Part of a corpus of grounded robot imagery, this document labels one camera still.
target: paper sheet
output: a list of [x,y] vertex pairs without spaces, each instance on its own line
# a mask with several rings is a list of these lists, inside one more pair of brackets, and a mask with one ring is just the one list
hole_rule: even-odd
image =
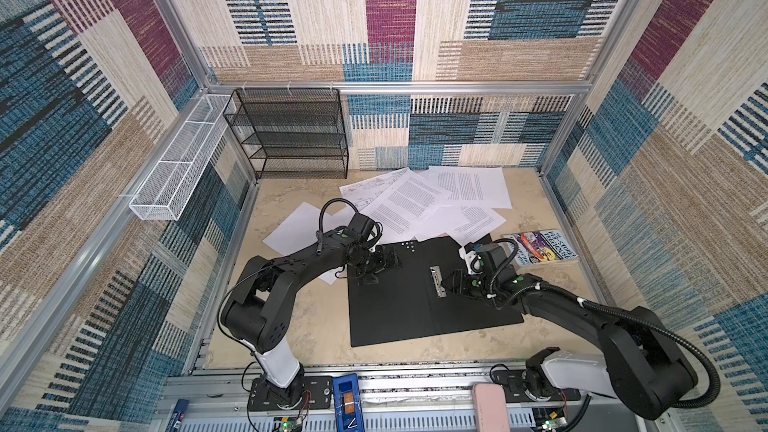
[[393,170],[380,176],[371,177],[366,180],[349,184],[348,186],[341,186],[341,197],[349,200],[355,204],[355,207],[362,212],[371,202],[376,200],[376,197],[381,195],[382,192],[397,182],[397,179],[402,177],[410,168],[400,168],[399,170]]
[[464,246],[480,240],[506,221],[492,208],[443,206],[420,227],[416,240],[423,242],[446,233]]
[[451,191],[452,206],[512,208],[501,167],[430,166],[424,176]]
[[409,169],[366,207],[365,214],[384,228],[379,244],[410,240],[450,194]]
[[[354,215],[354,211],[349,206],[344,207],[333,215],[326,213],[322,220],[322,230],[328,232],[339,226],[347,226]],[[303,202],[264,239],[264,243],[272,247],[281,256],[298,252],[304,247],[317,242],[315,232],[317,231],[317,219],[319,216],[319,208]],[[336,280],[333,271],[324,272],[320,278],[329,284],[334,283]]]

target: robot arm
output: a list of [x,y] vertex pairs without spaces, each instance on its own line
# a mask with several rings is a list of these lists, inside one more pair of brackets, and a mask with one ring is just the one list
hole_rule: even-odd
[[[285,340],[296,293],[325,271],[348,263],[373,273],[386,268],[387,261],[371,256],[369,251],[377,240],[368,239],[375,226],[369,217],[356,213],[348,226],[318,234],[317,244],[295,254],[271,261],[254,257],[238,284],[224,297],[220,322],[228,327],[233,340],[251,350],[266,372],[267,385],[287,406],[297,403],[302,392],[302,368]],[[720,380],[709,359],[690,342],[667,331],[653,312],[641,307],[631,312],[606,307],[534,275],[518,275],[512,266],[514,254],[507,255],[497,243],[481,246],[476,255],[476,260],[468,262],[469,270],[454,272],[443,281],[447,290],[487,301],[499,310],[512,307],[544,318],[580,335],[603,352],[600,364],[604,360],[602,373],[607,374],[609,383],[592,380],[598,385],[590,387],[585,383],[590,373],[584,374],[584,370],[598,374],[600,370],[564,368],[566,357],[558,353],[559,349],[543,350],[529,360],[533,361],[529,366],[532,376],[539,377],[538,387],[542,390],[576,387],[613,395],[650,420],[669,407],[703,407],[718,395]],[[256,296],[256,290],[269,292],[270,296],[264,301]],[[709,376],[709,388],[700,398],[681,400],[698,379],[678,344],[702,363]],[[563,370],[576,373],[564,377]]]
[[[325,271],[364,259],[374,225],[356,213],[348,226],[325,232],[320,248],[314,244],[271,261],[253,257],[220,313],[221,323],[253,353],[274,349],[288,330],[299,289]],[[270,296],[264,301],[256,290]]]
[[[667,331],[654,312],[643,307],[629,312],[596,304],[535,275],[517,275],[513,267],[505,265],[511,262],[507,260],[510,257],[495,243],[483,245],[477,254],[482,270],[472,276],[475,281],[480,278],[477,282],[490,284],[490,290],[483,290],[483,298],[497,309],[512,307],[560,325],[603,353],[603,357],[586,360],[587,356],[574,357],[557,348],[539,352],[526,366],[536,377],[529,386],[540,389],[543,396],[550,395],[548,389],[552,387],[586,389],[616,397],[649,420],[670,407],[703,407],[717,397],[720,380],[715,367],[690,342]],[[466,294],[482,295],[471,290]],[[678,344],[702,363],[709,377],[707,391],[697,399],[681,400],[696,387],[698,377]],[[607,375],[607,380],[600,380],[601,373]]]

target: red wire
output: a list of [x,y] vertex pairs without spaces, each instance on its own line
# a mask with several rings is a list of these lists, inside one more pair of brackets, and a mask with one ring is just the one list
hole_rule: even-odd
[[563,416],[565,416],[565,421],[568,422],[568,398],[565,397],[565,392],[562,389],[560,389],[560,397],[563,399]]
[[301,413],[304,411],[304,408],[306,408],[306,415],[302,420],[305,420],[310,416],[310,402],[312,401],[312,392],[309,390],[305,390],[306,392],[306,402],[304,402],[304,405],[302,406],[301,410],[299,410],[299,417],[301,417]]

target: book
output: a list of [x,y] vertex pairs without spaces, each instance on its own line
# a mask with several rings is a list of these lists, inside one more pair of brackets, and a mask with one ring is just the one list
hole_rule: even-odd
[[521,232],[519,234],[507,234],[506,238],[513,238],[518,242],[519,250],[514,256],[517,266],[541,262],[556,262],[576,258],[571,244],[565,239],[563,233],[556,229],[536,230]]

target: beige floor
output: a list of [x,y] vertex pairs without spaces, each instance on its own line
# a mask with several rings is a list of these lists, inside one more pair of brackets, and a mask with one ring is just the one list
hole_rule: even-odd
[[[347,179],[263,180],[230,286],[236,283],[249,258],[279,256],[262,241],[302,202],[322,207],[329,199],[340,196],[340,185],[379,173],[350,171]],[[559,227],[533,169],[507,168],[504,177],[513,208],[496,209],[507,221],[492,232],[493,238],[510,232]],[[329,212],[340,209],[340,204],[334,204]],[[576,261],[530,265],[524,270],[583,297],[594,298]],[[293,354],[303,364],[527,358],[552,345],[581,353],[597,350],[579,336],[540,318],[526,316],[524,320],[523,324],[351,348],[346,281],[328,285],[316,279],[299,291],[287,336]],[[241,368],[251,360],[248,350],[218,330],[214,332],[206,368]]]

